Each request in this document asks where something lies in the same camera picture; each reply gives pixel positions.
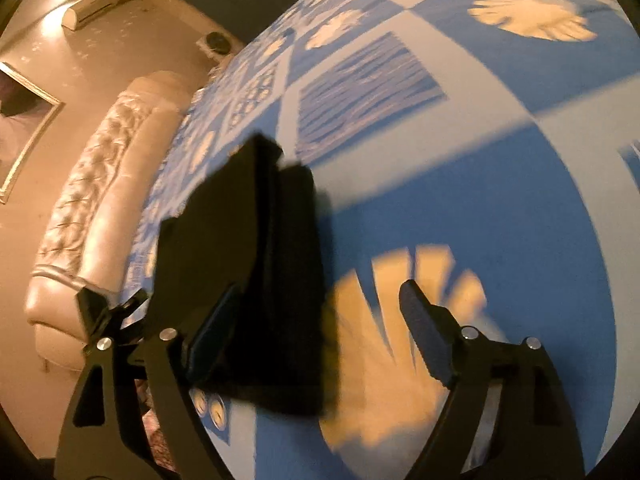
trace blue patterned square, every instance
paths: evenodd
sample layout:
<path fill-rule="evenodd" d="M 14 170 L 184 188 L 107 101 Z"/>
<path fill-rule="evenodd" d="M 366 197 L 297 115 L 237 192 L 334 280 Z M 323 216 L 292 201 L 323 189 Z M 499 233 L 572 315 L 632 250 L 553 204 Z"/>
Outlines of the blue patterned square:
<path fill-rule="evenodd" d="M 207 174 L 214 173 L 229 156 L 229 153 L 241 146 L 252 134 L 261 132 L 265 137 L 275 137 L 278 118 L 280 116 L 281 99 L 276 99 L 273 103 L 241 130 L 235 131 L 231 139 L 225 139 L 226 144 L 215 153 L 210 153 L 207 157 Z"/>
<path fill-rule="evenodd" d="M 293 44 L 295 37 L 296 31 L 289 27 L 263 41 L 260 48 L 255 51 L 255 55 L 252 56 L 252 65 L 244 76 L 245 81 L 253 77 L 256 71 L 280 56 L 287 47 Z"/>
<path fill-rule="evenodd" d="M 202 108 L 203 106 L 200 106 L 196 111 L 194 111 L 194 114 L 199 115 L 199 117 L 197 121 L 193 121 L 193 123 L 191 123 L 193 125 L 192 128 L 183 123 L 180 129 L 178 129 L 178 132 L 174 137 L 174 141 L 172 142 L 171 148 L 167 153 L 164 168 L 156 176 L 154 188 L 160 187 L 161 190 L 164 191 L 165 181 L 175 181 L 178 174 L 181 173 L 184 167 L 184 152 L 186 148 L 191 144 L 191 142 L 193 142 L 194 137 L 197 135 L 200 124 L 202 124 Z"/>
<path fill-rule="evenodd" d="M 213 122 L 223 108 L 234 96 L 246 80 L 249 66 L 254 62 L 259 44 L 256 41 L 250 43 L 237 57 L 235 57 L 226 70 L 210 84 L 201 97 L 194 111 L 198 124 Z"/>
<path fill-rule="evenodd" d="M 359 35 L 404 9 L 389 0 L 352 0 L 339 12 L 296 40 L 290 62 L 291 84 Z"/>
<path fill-rule="evenodd" d="M 254 78 L 241 89 L 238 97 L 232 103 L 230 117 L 226 126 L 227 136 L 247 115 L 252 113 L 261 103 L 273 93 L 277 64 Z"/>
<path fill-rule="evenodd" d="M 388 33 L 303 89 L 296 155 L 308 164 L 443 97 L 416 57 Z"/>
<path fill-rule="evenodd" d="M 183 164 L 186 165 L 184 177 L 175 189 L 173 196 L 184 189 L 184 186 L 197 177 L 201 170 L 208 164 L 209 158 L 214 153 L 218 139 L 222 134 L 222 126 L 225 117 L 228 115 L 231 104 L 225 106 L 213 121 L 209 124 L 202 122 L 196 135 L 184 143 L 184 153 L 182 155 Z"/>
<path fill-rule="evenodd" d="M 596 0 L 425 0 L 414 11 L 531 111 L 640 72 L 640 39 Z"/>
<path fill-rule="evenodd" d="M 161 205 L 163 170 L 164 168 L 161 168 L 156 175 L 156 182 L 143 207 L 140 223 L 136 229 L 131 253 L 127 261 L 124 284 L 120 291 L 120 302 L 128 300 L 139 288 L 151 290 L 151 284 L 148 280 L 153 278 L 155 267 L 155 245 L 158 238 L 157 226 L 161 221 L 159 207 Z"/>
<path fill-rule="evenodd" d="M 320 14 L 336 11 L 347 0 L 300 0 L 300 13 L 306 23 L 312 22 Z"/>
<path fill-rule="evenodd" d="M 288 28 L 296 30 L 298 23 L 300 22 L 301 13 L 300 10 L 303 6 L 304 0 L 299 0 L 286 10 L 275 22 L 271 23 L 264 31 L 262 31 L 255 40 L 247 45 L 244 50 L 252 49 L 250 61 L 254 62 L 257 53 L 277 40 L 279 36 L 283 35 Z"/>

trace silver bolt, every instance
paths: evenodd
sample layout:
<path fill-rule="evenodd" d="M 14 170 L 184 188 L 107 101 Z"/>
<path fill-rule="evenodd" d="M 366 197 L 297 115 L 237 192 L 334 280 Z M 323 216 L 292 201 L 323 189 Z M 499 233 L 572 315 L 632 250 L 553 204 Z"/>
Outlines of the silver bolt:
<path fill-rule="evenodd" d="M 542 348 L 542 343 L 535 337 L 527 337 L 526 342 L 527 346 L 532 350 L 539 350 L 540 348 Z"/>
<path fill-rule="evenodd" d="M 469 341 L 477 338 L 479 335 L 478 330 L 473 328 L 472 326 L 463 326 L 462 327 L 462 337 L 468 339 Z"/>
<path fill-rule="evenodd" d="M 178 331 L 175 328 L 165 328 L 160 333 L 160 339 L 162 339 L 162 341 L 171 341 L 171 339 L 175 339 L 177 335 Z"/>
<path fill-rule="evenodd" d="M 113 343 L 113 341 L 110 337 L 103 337 L 102 339 L 100 339 L 100 341 L 98 341 L 98 344 L 96 346 L 98 350 L 106 350 L 108 348 L 111 348 L 111 343 Z"/>

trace bed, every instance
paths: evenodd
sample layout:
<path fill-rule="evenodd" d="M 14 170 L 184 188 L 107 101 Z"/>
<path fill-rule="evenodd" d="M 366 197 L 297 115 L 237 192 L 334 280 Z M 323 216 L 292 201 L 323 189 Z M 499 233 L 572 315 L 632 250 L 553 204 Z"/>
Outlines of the bed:
<path fill-rule="evenodd" d="M 338 316 L 335 416 L 192 392 L 234 477 L 403 478 L 444 398 L 399 315 L 410 277 L 461 324 L 542 341 L 593 468 L 640 400 L 638 95 L 615 0 L 300 0 L 198 91 L 121 298 L 153 289 L 161 220 L 259 130 L 313 171 Z"/>

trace black metal bracket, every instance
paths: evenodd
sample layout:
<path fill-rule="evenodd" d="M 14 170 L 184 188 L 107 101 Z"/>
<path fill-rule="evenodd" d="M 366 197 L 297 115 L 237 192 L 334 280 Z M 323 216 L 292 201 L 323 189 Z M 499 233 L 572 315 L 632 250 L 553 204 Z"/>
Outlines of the black metal bracket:
<path fill-rule="evenodd" d="M 230 291 L 225 297 L 229 312 L 221 318 L 220 311 L 212 308 L 196 332 L 200 336 L 207 327 L 217 332 L 215 319 L 233 316 L 237 303 L 229 298 L 234 294 Z M 187 341 L 197 338 L 182 327 L 167 328 L 144 341 L 114 332 L 122 316 L 143 298 L 139 292 L 123 306 L 94 316 L 101 329 L 87 346 L 86 367 L 69 405 L 56 478 L 233 480 L 191 402 L 184 353 Z M 584 478 L 572 412 L 538 340 L 528 338 L 519 345 L 490 341 L 473 327 L 459 326 L 446 308 L 432 305 L 412 281 L 401 287 L 400 306 L 430 373 L 450 390 L 406 480 Z M 143 323 L 137 323 L 136 333 Z M 140 377 L 148 379 L 154 393 L 156 414 L 179 476 L 157 466 L 151 457 L 137 412 L 134 379 Z M 496 379 L 502 380 L 502 394 L 488 459 L 461 476 L 489 385 Z"/>
<path fill-rule="evenodd" d="M 460 478 L 493 380 L 502 380 L 502 393 L 488 459 L 464 478 L 584 478 L 571 408 L 537 339 L 500 343 L 474 327 L 460 327 L 449 310 L 432 305 L 411 280 L 400 289 L 400 308 L 431 375 L 450 390 L 407 480 Z"/>

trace blue bedspread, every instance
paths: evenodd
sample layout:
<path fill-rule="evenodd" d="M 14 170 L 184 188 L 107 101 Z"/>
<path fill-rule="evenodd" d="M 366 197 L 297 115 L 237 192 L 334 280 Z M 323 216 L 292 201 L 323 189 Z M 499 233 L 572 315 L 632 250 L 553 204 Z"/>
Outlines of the blue bedspread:
<path fill-rule="evenodd" d="M 398 310 L 414 277 L 493 338 L 554 359 L 587 468 L 640 399 L 640 40 L 615 0 L 300 0 L 199 91 L 149 195 L 162 218 L 261 130 L 308 164 L 340 403 L 287 420 L 194 391 L 239 480 L 401 479 L 444 392 Z"/>

